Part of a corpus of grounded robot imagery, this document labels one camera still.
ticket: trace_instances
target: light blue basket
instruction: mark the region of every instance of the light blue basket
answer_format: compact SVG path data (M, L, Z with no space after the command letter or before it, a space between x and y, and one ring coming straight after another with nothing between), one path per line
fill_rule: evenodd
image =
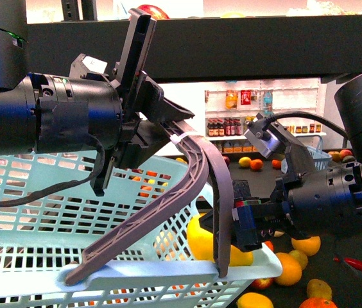
M84 178L95 155L0 157L0 200ZM230 268L221 279L215 264L194 261L185 232L198 213L193 201L83 282L64 284L85 247L177 183L186 169L152 157L140 170L115 169L103 197L84 184L0 209L0 307L226 307L254 279L280 275L278 259L265 246L254 252L252 266ZM200 195L212 203L209 185Z
M316 148L312 147L312 146L306 146L308 149L309 154L312 156L313 160L314 160L314 164L315 164L315 168L316 170L324 170L328 167L329 162L332 160L332 156L330 156L328 153L322 151L322 145L323 145L323 140L321 136L319 137L319 141L318 141L318 145L316 146ZM288 170L288 165L286 163L286 159L284 159L281 162L281 171L283 173L286 173L286 171Z

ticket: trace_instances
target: red label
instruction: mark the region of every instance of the red label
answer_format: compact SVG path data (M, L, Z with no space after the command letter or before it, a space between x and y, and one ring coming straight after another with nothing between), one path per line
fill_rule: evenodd
M251 105L251 90L241 90L241 105Z

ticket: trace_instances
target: black cable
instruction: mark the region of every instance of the black cable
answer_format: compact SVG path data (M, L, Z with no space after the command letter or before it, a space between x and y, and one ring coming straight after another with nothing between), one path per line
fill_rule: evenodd
M95 178L96 176L98 176L101 173L101 171L103 170L103 166L104 166L104 160L105 160L104 147L103 147L102 143L93 135L88 136L87 145L95 147L101 157L98 168L93 169L87 178L85 178L83 180L72 180L69 182L58 183L58 184L49 186L47 188L44 188L41 191L35 191L35 192L31 193L29 196L26 196L23 198L8 200L8 201L0 201L0 207L16 207L18 205L30 203L30 202L33 202L40 198L46 197L50 194L57 193L58 191L63 191L64 189L76 187L76 186L81 185L85 182L88 182L88 181L92 180L93 178Z
M328 126L330 129L334 130L336 133L340 134L342 137L349 139L347 132L342 127L338 126L337 124L335 124L329 120L326 120L324 117L322 117L320 115L310 114L309 112L305 112L305 111L290 111L290 112L281 112L279 114L273 114L264 120L265 130L268 128L268 126L271 123L275 122L276 120L284 119L287 117L303 117L306 119L318 121L318 122L322 123L323 125Z

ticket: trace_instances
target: red apple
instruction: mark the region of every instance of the red apple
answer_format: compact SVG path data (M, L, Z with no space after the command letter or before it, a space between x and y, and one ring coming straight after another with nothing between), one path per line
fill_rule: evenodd
M352 151L348 149L341 150L340 154L341 154L341 159L344 159L345 156L354 156L354 154L352 154Z
M270 287L272 283L273 278L258 278L250 284L250 287L255 290L263 290Z
M228 156L222 156L222 158L224 158L224 162L227 164L227 167L230 165L231 160Z
M138 7L140 10L150 14L155 20L169 19L168 15L158 6L150 4L142 4Z

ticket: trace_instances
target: white cable tie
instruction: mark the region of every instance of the white cable tie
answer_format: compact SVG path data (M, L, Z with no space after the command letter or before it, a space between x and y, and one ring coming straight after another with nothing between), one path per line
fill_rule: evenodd
M171 135L169 136L169 139L171 140L171 142L173 144L178 144L181 142L182 139L184 139L185 137L187 136L190 136L190 135L200 135L198 132L194 132L194 131L191 131L191 132L184 132L182 133L181 135L177 136L177 135Z

